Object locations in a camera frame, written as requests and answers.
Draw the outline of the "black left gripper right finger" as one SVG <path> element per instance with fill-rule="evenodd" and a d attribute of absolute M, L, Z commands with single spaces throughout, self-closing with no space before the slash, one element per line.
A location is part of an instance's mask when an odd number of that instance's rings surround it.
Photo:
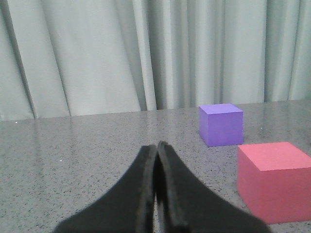
<path fill-rule="evenodd" d="M 268 233 L 260 219 L 207 188 L 167 142 L 158 144 L 156 198 L 166 233 Z"/>

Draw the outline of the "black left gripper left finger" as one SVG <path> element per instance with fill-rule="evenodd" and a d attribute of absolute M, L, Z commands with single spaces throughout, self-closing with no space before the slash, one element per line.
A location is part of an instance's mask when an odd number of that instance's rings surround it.
<path fill-rule="evenodd" d="M 151 233 L 156 146 L 141 147 L 119 181 L 100 199 L 62 221 L 56 233 Z"/>

